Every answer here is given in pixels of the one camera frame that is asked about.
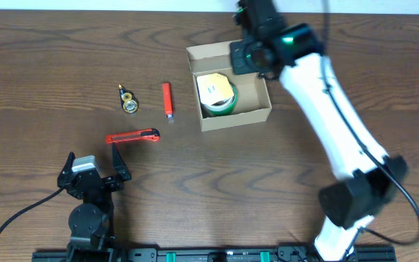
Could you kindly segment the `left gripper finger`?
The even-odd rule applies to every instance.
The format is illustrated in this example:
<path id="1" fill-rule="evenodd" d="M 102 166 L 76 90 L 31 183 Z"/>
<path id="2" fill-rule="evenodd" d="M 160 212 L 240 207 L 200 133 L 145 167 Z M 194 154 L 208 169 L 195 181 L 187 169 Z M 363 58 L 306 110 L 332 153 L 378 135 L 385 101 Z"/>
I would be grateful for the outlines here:
<path id="1" fill-rule="evenodd" d="M 68 155 L 68 158 L 60 172 L 60 175 L 62 177 L 66 176 L 66 175 L 70 175 L 72 173 L 72 166 L 73 166 L 73 161 L 75 160 L 75 153 L 74 152 L 70 152 Z"/>
<path id="2" fill-rule="evenodd" d="M 131 172 L 122 159 L 119 150 L 115 143 L 112 144 L 112 160 L 113 168 L 116 171 L 116 174 L 121 178 L 122 181 L 128 181 L 132 179 Z"/>

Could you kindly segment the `red utility knife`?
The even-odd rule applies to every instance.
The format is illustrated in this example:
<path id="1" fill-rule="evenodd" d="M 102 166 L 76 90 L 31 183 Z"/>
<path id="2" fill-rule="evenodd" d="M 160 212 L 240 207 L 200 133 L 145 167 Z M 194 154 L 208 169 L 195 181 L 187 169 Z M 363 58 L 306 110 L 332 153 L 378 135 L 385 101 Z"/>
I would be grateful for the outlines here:
<path id="1" fill-rule="evenodd" d="M 160 140 L 160 138 L 161 136 L 157 129 L 149 128 L 144 130 L 136 130 L 132 132 L 123 132 L 107 135 L 105 138 L 105 142 L 107 144 L 126 143 L 139 140 L 149 140 L 156 142 Z"/>

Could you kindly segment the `cardboard box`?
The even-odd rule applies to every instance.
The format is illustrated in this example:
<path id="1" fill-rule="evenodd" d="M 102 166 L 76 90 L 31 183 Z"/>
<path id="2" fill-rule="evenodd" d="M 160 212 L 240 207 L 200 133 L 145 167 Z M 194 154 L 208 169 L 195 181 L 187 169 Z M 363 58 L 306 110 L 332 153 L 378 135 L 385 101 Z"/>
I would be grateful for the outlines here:
<path id="1" fill-rule="evenodd" d="M 188 64 L 193 77 L 193 90 L 203 132 L 227 127 L 264 122 L 271 109 L 266 81 L 256 73 L 235 75 L 230 60 L 230 43 L 228 41 L 204 44 L 186 49 Z M 237 102 L 233 111 L 225 116 L 213 116 L 201 104 L 197 78 L 199 76 L 219 73 L 228 77 L 237 91 Z"/>

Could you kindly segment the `black yellow correction tape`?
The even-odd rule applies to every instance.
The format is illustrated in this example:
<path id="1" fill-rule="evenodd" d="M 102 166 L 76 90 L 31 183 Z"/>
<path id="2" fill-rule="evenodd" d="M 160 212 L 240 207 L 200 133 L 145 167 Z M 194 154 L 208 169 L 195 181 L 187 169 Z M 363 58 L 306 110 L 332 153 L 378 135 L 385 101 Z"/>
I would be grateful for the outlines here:
<path id="1" fill-rule="evenodd" d="M 139 101 L 134 93 L 126 89 L 122 84 L 119 85 L 119 97 L 121 107 L 127 114 L 135 114 L 139 109 Z"/>

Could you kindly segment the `yellow sticky note pad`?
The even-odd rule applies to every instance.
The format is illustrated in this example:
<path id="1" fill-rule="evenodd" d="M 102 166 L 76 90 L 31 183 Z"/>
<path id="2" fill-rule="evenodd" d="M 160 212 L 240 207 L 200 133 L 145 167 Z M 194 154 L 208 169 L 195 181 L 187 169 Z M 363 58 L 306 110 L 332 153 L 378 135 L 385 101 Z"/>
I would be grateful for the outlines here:
<path id="1" fill-rule="evenodd" d="M 234 90 L 225 75 L 214 73 L 196 77 L 200 102 L 213 105 L 234 96 Z"/>

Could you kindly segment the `green tape roll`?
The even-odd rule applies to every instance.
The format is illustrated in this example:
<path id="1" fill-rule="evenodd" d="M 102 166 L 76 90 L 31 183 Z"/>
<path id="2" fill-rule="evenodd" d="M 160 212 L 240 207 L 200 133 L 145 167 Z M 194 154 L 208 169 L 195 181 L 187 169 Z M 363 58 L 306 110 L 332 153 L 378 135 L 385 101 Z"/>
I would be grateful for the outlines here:
<path id="1" fill-rule="evenodd" d="M 209 117 L 214 117 L 214 116 L 227 116 L 230 115 L 235 107 L 236 107 L 236 103 L 238 100 L 238 91 L 237 88 L 234 84 L 231 84 L 232 90 L 234 91 L 234 96 L 228 100 L 225 100 L 222 104 L 220 105 L 206 105 L 206 104 L 201 104 L 201 107 L 203 108 L 203 110 L 206 112 L 206 114 Z"/>

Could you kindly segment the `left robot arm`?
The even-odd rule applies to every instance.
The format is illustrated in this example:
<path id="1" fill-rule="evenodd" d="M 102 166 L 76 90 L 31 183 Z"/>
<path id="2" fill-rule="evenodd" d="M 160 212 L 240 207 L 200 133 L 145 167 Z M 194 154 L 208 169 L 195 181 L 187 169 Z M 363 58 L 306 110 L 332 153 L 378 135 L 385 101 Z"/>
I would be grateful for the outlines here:
<path id="1" fill-rule="evenodd" d="M 127 251 L 116 243 L 112 193 L 121 191 L 132 175 L 115 143 L 112 162 L 116 174 L 103 178 L 93 155 L 77 158 L 71 152 L 57 177 L 59 188 L 82 201 L 68 218 L 67 261 L 128 260 Z"/>

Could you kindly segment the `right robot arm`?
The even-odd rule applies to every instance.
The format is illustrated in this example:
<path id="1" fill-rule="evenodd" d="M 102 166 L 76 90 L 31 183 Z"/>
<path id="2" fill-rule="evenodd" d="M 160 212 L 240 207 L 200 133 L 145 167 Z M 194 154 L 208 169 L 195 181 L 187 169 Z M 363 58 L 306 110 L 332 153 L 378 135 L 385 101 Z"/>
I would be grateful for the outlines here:
<path id="1" fill-rule="evenodd" d="M 391 157 L 373 138 L 305 23 L 288 26 L 271 1 L 243 0 L 234 15 L 243 38 L 230 46 L 235 74 L 278 81 L 294 97 L 320 140 L 336 182 L 319 192 L 326 216 L 305 255 L 288 261 L 394 261 L 392 246 L 358 247 L 356 240 L 394 198 L 407 175 L 401 156 Z"/>

